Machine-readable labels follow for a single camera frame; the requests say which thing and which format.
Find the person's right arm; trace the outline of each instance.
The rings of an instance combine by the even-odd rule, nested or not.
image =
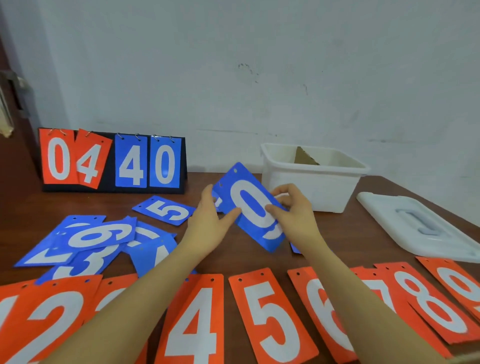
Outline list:
[[[294,184],[272,191],[284,211],[266,210],[287,238],[312,265],[347,332],[360,361],[380,363],[446,363],[446,360],[372,292],[327,246],[318,231],[312,205]]]

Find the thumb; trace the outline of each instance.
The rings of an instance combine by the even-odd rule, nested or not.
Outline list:
[[[220,223],[228,229],[237,219],[237,217],[241,214],[240,207],[236,207],[231,210],[228,214],[226,214],[221,220]]]
[[[265,206],[265,210],[273,217],[275,217],[280,223],[285,220],[288,214],[288,212],[275,205],[267,205]]]

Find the white plastic container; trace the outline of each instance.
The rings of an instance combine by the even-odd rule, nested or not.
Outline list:
[[[331,148],[301,146],[320,164],[295,164],[298,146],[261,144],[264,157],[262,185],[269,191],[294,183],[309,199],[314,211],[341,213],[361,176],[370,167],[347,154]]]

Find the forearm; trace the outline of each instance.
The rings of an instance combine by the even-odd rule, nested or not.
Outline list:
[[[325,288],[362,363],[445,362],[332,253],[323,238],[305,244],[302,252]]]
[[[203,259],[181,242],[43,363],[134,363],[188,274]]]

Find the hand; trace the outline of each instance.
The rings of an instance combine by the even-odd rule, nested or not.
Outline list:
[[[189,245],[189,249],[198,251],[203,257],[212,252],[223,240],[229,227],[240,215],[241,209],[234,208],[222,219],[216,214],[212,197],[212,185],[202,191],[202,198],[193,215],[188,219],[188,228],[181,244]]]
[[[273,196],[284,193],[288,193],[288,195],[282,195],[276,199],[283,206],[289,208],[289,211],[274,205],[265,206],[265,210],[278,220],[287,238],[300,251],[312,244],[324,243],[318,231],[310,201],[293,183],[278,186],[272,191]]]

